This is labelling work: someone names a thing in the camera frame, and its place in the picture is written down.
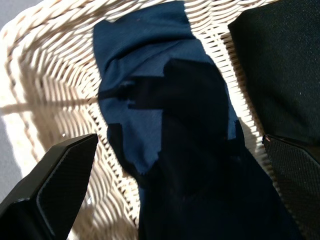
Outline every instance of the laundry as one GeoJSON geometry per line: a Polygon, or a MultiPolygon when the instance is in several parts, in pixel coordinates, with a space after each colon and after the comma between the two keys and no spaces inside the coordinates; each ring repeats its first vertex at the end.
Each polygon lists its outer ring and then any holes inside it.
{"type": "Polygon", "coordinates": [[[229,25],[264,131],[320,144],[320,1],[280,0],[229,25]]]}
{"type": "Polygon", "coordinates": [[[140,240],[302,239],[183,2],[99,22],[93,48],[108,140],[139,185],[140,240]]]}

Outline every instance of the textured black surface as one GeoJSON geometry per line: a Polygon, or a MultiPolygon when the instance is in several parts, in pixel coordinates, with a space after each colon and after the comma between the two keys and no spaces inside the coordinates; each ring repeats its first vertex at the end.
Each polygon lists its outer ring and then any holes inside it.
{"type": "Polygon", "coordinates": [[[85,197],[97,137],[69,148],[37,196],[37,205],[54,239],[67,238],[85,197]]]}
{"type": "Polygon", "coordinates": [[[229,25],[265,133],[320,143],[319,16],[319,0],[280,0],[229,25]]]}
{"type": "Polygon", "coordinates": [[[285,203],[307,239],[320,239],[320,165],[303,148],[268,137],[264,140],[285,203]]]}

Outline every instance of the wicker basket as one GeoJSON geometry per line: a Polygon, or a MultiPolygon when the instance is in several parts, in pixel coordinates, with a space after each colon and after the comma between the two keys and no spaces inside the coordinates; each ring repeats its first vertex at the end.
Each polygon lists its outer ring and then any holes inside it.
{"type": "MultiPolygon", "coordinates": [[[[242,120],[246,145],[269,170],[228,23],[246,9],[275,0],[186,0],[193,34],[227,82],[242,120]]],[[[0,33],[0,107],[14,156],[25,176],[48,148],[97,133],[99,144],[84,202],[70,239],[137,239],[136,182],[120,167],[107,141],[97,103],[100,74],[93,27],[164,0],[45,0],[20,13],[0,33]]]]}

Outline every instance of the dark navy garment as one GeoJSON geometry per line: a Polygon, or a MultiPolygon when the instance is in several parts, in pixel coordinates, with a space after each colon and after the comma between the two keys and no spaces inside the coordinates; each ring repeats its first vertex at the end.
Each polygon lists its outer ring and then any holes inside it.
{"type": "Polygon", "coordinates": [[[102,21],[93,46],[108,140],[139,185],[140,240],[302,239],[183,2],[102,21]]]}

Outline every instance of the gray floor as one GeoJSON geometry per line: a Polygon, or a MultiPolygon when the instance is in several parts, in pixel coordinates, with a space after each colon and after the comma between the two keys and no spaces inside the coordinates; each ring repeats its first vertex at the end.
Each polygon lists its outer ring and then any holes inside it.
{"type": "MultiPolygon", "coordinates": [[[[0,28],[14,19],[24,9],[41,0],[0,0],[0,28]]],[[[14,159],[3,118],[0,117],[0,202],[22,178],[20,168],[14,159]]]]}

